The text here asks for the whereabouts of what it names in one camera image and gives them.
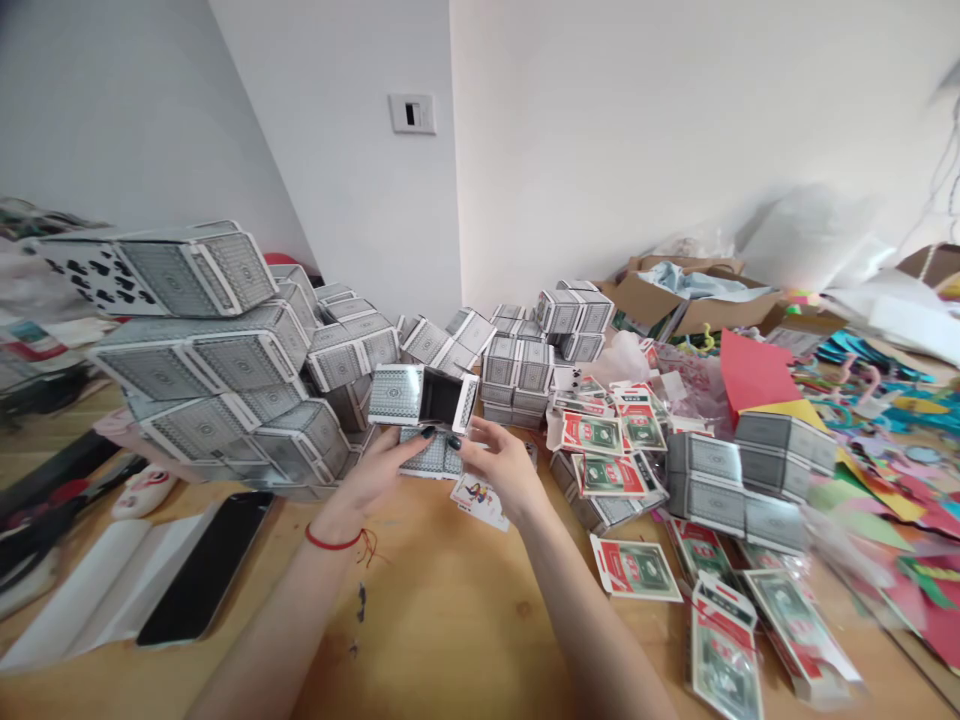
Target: open card box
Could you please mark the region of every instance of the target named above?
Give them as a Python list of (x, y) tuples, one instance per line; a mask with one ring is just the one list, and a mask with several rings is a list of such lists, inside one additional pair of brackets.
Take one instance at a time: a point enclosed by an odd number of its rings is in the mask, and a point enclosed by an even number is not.
[(701, 572), (693, 589), (687, 677), (693, 694), (729, 720), (763, 720), (750, 601)]
[(367, 420), (384, 425), (436, 425), (465, 435), (480, 378), (454, 379), (425, 365), (381, 365), (373, 374)]

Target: cardboard box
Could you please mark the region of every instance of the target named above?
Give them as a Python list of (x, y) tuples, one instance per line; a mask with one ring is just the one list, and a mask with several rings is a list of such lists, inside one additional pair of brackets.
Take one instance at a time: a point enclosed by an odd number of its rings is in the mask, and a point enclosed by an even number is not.
[(785, 301), (774, 305), (760, 323), (759, 330), (769, 345), (785, 347), (794, 357), (816, 352), (831, 335), (847, 326), (846, 320), (829, 310), (801, 305), (797, 315), (788, 314), (787, 307)]
[(644, 255), (632, 257), (627, 263), (627, 272), (646, 272), (662, 262), (672, 262), (691, 272), (704, 272), (710, 268), (726, 270), (734, 275), (743, 272), (743, 260), (735, 258), (688, 258), (681, 255)]
[[(688, 268), (684, 273), (705, 272), (711, 277), (723, 280), (737, 280), (748, 288), (765, 287), (744, 277), (740, 277), (719, 267)], [(721, 328), (751, 327), (763, 322), (770, 310), (777, 304), (782, 293), (779, 291), (762, 295), (744, 303), (724, 302), (712, 298), (689, 301), (687, 311), (673, 331), (673, 335), (689, 335), (703, 332), (703, 324), (710, 323), (713, 331)], [(679, 295), (648, 283), (636, 273), (628, 273), (623, 282), (613, 292), (613, 301), (628, 318), (644, 326), (653, 327), (681, 304), (687, 302)]]
[[(917, 250), (913, 255), (902, 260), (897, 265), (897, 270), (910, 277), (919, 278), (923, 266), (927, 262), (929, 251), (929, 246)], [(960, 246), (941, 245), (933, 251), (933, 258), (930, 260), (930, 267), (927, 269), (927, 275), (923, 278), (923, 282), (940, 292), (943, 288), (953, 284), (957, 276), (960, 276)]]

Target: yellow paper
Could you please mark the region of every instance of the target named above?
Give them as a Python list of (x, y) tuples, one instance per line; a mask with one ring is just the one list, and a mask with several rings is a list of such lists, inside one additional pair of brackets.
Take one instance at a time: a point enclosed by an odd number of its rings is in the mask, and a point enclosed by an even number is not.
[[(811, 403), (809, 400), (791, 400), (790, 402), (785, 403), (772, 403), (770, 405), (760, 405), (759, 407), (749, 408), (749, 410), (751, 412), (768, 412), (776, 415), (789, 415), (790, 417), (795, 417), (798, 420), (803, 420), (805, 423), (813, 425), (818, 430), (830, 432), (830, 430), (824, 424), (823, 419), (817, 414), (817, 410), (815, 407), (813, 407), (813, 403)], [(857, 465), (852, 457), (850, 457), (850, 453), (847, 452), (847, 449), (840, 447), (839, 445), (837, 447), (840, 450), (840, 462), (850, 468), (850, 472), (854, 474), (857, 480), (866, 485), (870, 491), (877, 496), (877, 499), (888, 508), (893, 510), (901, 520), (904, 522), (916, 522), (926, 514), (926, 510), (919, 505), (910, 502), (902, 495), (885, 489), (877, 488), (877, 483), (870, 482), (870, 479), (864, 475), (864, 472), (860, 469), (860, 466)]]

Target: smartphone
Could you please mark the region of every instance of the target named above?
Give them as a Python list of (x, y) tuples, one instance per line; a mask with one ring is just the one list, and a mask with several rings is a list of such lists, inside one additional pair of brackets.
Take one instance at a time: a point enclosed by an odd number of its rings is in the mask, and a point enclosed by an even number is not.
[(188, 643), (203, 636), (273, 499), (273, 493), (245, 492), (224, 500), (140, 630), (138, 647)]

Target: green paper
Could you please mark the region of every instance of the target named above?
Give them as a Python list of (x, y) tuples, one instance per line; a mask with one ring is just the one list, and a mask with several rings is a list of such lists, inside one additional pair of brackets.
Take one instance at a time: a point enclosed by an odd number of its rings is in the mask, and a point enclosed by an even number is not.
[(826, 514), (847, 500), (863, 497), (872, 498), (873, 495), (843, 480), (832, 480), (810, 488), (807, 504)]
[(871, 513), (853, 510), (836, 513), (830, 518), (867, 540), (883, 543), (905, 552), (914, 551), (913, 545), (904, 540), (889, 522)]
[(950, 598), (943, 594), (936, 580), (921, 572), (917, 572), (916, 568), (922, 566), (923, 563), (919, 562), (916, 558), (899, 557), (897, 558), (897, 564), (903, 568), (907, 577), (911, 578), (920, 589), (927, 594), (927, 597), (930, 598), (930, 601), (934, 605), (944, 610), (957, 609), (957, 606), (951, 602)]

